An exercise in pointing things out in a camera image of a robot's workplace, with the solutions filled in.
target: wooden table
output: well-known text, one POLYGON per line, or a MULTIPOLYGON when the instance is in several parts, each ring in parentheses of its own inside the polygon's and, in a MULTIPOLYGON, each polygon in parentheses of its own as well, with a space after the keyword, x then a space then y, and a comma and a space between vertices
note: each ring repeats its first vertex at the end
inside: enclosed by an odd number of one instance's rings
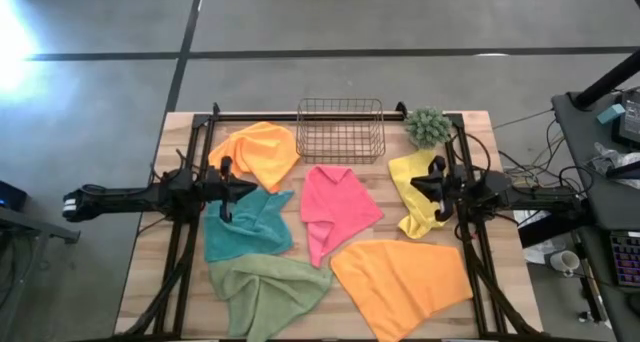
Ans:
MULTIPOLYGON (((480 138, 489 149, 491 168, 500 170, 500 159, 496 141, 491 128, 489 114, 485 111, 462 112, 466 132, 480 138)), ((165 121, 160 147, 156 158, 157 171, 168 171, 179 165, 176 148, 183 152, 187 149, 193 113, 170 113, 165 121)), ((218 122, 214 129, 213 146, 223 142, 229 134, 241 130, 252 122, 218 122)), ((295 134, 295 122, 278 122, 290 128, 295 134)), ((406 156, 415 151, 409 143, 401 122, 385 122, 386 154, 370 165, 350 166, 360 182, 384 212, 384 218, 372 227, 360 232, 352 241, 368 239, 407 240, 397 224, 407 215, 396 188, 390 178, 387 164, 389 160, 406 156)), ((469 139, 472 159, 475 165, 486 166, 486 157, 481 147, 469 139)), ((444 155, 444 148, 438 153, 444 155)), ((282 216, 293 236, 294 246, 282 256, 301 261, 309 261, 306 229, 300 222, 300 193, 304 176, 312 165, 299 160, 281 183, 283 190, 295 191, 293 198, 282 210, 282 216)), ((243 179, 254 180, 252 175, 243 175, 243 179)), ((159 219, 157 213, 145 213, 140 228, 159 219)), ((425 243, 462 247, 454 237, 454 218, 438 230, 432 230, 421 239, 425 243)), ((224 301, 216 298, 209 282, 208 267, 204 261, 204 240, 202 225, 196 244, 196 255, 189 287, 189 298, 185 314, 183 338, 217 339, 226 337, 228 314, 224 301)), ((538 307, 533 295, 529 273, 525 266, 522 248, 516 226, 504 219, 495 219, 487 224, 491 251, 500 287, 513 306, 534 328, 541 330, 538 307)), ((131 326, 158 291, 171 231, 170 222, 162 222, 145 231, 138 239, 133 252, 129 276, 124 291, 116 332, 122 332, 131 326)), ((323 259, 326 265, 328 258, 323 259)), ((168 319, 165 328, 169 329, 173 321, 170 300, 168 319)), ((490 330, 494 326, 488 293, 483 291, 485 310, 490 330)), ((477 337, 473 305, 471 300, 459 303, 426 320, 409 338, 477 337)), ((365 320, 344 291, 337 279, 325 298, 307 315, 296 319, 275 338, 375 338, 365 320)))

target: cloth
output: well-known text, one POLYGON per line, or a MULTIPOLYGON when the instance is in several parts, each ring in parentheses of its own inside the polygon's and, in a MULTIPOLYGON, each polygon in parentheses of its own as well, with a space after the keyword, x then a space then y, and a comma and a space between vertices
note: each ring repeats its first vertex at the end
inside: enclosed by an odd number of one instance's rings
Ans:
POLYGON ((233 160, 231 172, 236 177, 251 172, 271 193, 280 190, 278 183, 299 158, 293 134, 269 122, 258 122, 232 133, 209 153, 209 165, 220 167, 224 156, 233 160))
POLYGON ((328 268, 248 254, 209 264, 218 298, 228 301, 229 336, 262 342, 313 309, 333 280, 328 268))
POLYGON ((331 259, 331 268, 382 342, 399 341, 425 318, 472 297, 455 247, 355 242, 331 259))
POLYGON ((350 168, 315 166, 304 181, 300 219, 307 223, 311 264, 384 215, 350 168))
POLYGON ((205 260, 214 262, 247 253, 279 254, 293 242, 280 210, 293 191, 269 194, 258 188, 241 198, 232 210, 232 221, 220 218, 221 201, 209 203, 204 218, 205 260))
POLYGON ((442 227, 446 223, 436 221, 435 211, 439 208, 438 203, 430 202, 411 185, 411 178, 427 174, 427 167, 433 158, 432 151, 418 150, 408 156, 389 161, 391 179, 398 189, 400 198, 409 209, 409 215, 398 223, 398 227, 410 238, 423 237, 431 228, 442 227))

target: metal basket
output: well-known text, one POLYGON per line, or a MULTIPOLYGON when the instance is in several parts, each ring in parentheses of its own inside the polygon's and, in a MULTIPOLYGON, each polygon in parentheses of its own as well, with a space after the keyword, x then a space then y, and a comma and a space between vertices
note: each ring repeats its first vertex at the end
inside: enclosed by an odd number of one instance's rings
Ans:
POLYGON ((296 150, 307 163, 373 163, 385 153, 382 102, 303 99, 298 105, 296 150))

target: white mug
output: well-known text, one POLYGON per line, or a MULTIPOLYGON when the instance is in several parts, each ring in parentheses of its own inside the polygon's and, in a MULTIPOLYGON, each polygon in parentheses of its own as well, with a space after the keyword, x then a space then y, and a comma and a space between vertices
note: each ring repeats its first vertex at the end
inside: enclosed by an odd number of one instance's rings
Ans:
POLYGON ((573 277, 573 271, 580 267, 580 258, 571 251, 560 251, 551 255, 551 267, 564 273, 565 277, 573 277))

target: desk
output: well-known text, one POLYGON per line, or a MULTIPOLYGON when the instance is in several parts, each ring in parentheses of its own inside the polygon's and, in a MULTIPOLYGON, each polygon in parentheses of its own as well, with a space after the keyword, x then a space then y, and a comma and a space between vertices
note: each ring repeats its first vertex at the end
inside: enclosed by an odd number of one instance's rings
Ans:
MULTIPOLYGON (((175 149, 186 150, 193 115, 193 113, 170 113, 167 116, 156 158, 155 168, 157 171, 168 171, 179 165, 179 158, 175 153, 175 149)), ((490 151, 492 167, 500 169, 500 159, 491 129, 489 114, 487 112, 463 112, 463 115, 467 133, 473 134, 483 141, 490 151)), ((229 134, 251 124, 251 122, 216 123, 213 146, 220 144, 229 134)), ((278 124, 291 129, 295 133, 295 122, 278 122, 278 124)), ((385 122, 385 140, 386 154, 378 158, 374 164, 351 166, 385 215, 381 221, 360 232, 352 241, 407 239, 404 233, 397 228, 398 221, 407 215, 407 209, 397 194, 389 176, 387 163, 393 158, 412 153, 415 148, 409 143, 401 122, 385 122)), ((485 166, 486 157, 481 147, 472 140, 469 140, 469 144, 474 164, 485 166)), ((282 216, 291 230, 294 241, 293 248, 284 253, 283 257, 307 262, 309 261, 309 255, 306 229, 303 223, 300 222, 299 206, 304 176, 311 167, 312 165, 306 164, 302 160, 298 161, 281 183, 282 189, 295 191, 293 198, 282 210, 282 216)), ((243 175, 242 178, 253 180, 251 175, 243 175)), ((145 213, 140 227, 142 228, 160 217, 156 213, 145 213)), ((228 325, 227 306, 226 302, 216 298, 209 282, 208 267, 203 257, 202 225, 203 223, 200 223, 182 337, 196 339, 224 338, 228 325)), ((461 250, 461 255, 463 255, 461 244, 453 234, 455 225, 456 221, 452 220, 444 228, 429 232, 421 241, 431 244, 457 246, 461 250)), ((171 224, 169 222, 162 222, 145 231, 137 239, 116 324, 116 332, 122 332, 131 326, 156 294, 162 280, 162 271, 171 231, 170 227, 171 224)), ((506 220, 496 219, 488 223, 487 229, 496 274, 502 290, 527 322, 534 328, 541 329, 538 308, 515 225, 506 220)), ((483 292, 483 298, 488 324, 491 327, 494 323, 486 290, 483 292)), ((170 328, 172 323, 171 313, 173 309, 171 308, 171 302, 166 328, 170 328)), ((469 300, 425 321, 409 338, 469 338, 476 336, 473 306, 469 300)), ((309 314, 295 320, 275 338, 371 339, 375 337, 348 294, 337 279, 334 279, 334 284, 329 293, 318 306, 309 314)))
MULTIPOLYGON (((613 103, 612 96, 601 98, 589 112, 576 110, 567 96, 555 96, 551 102, 576 165, 595 155, 595 142, 618 151, 627 150, 611 140, 611 125, 602 126, 596 120, 596 116, 613 103)), ((588 185, 589 175, 582 171, 578 174, 582 184, 588 185)), ((640 191, 595 175, 593 188, 587 192, 587 197, 597 225, 580 228, 578 235, 594 276, 602 282, 615 285, 610 246, 604 237, 607 230, 640 230, 640 191)), ((638 293, 640 290, 613 288, 604 284, 599 284, 598 289, 617 340, 637 341, 640 318, 627 307, 625 292, 638 293)))

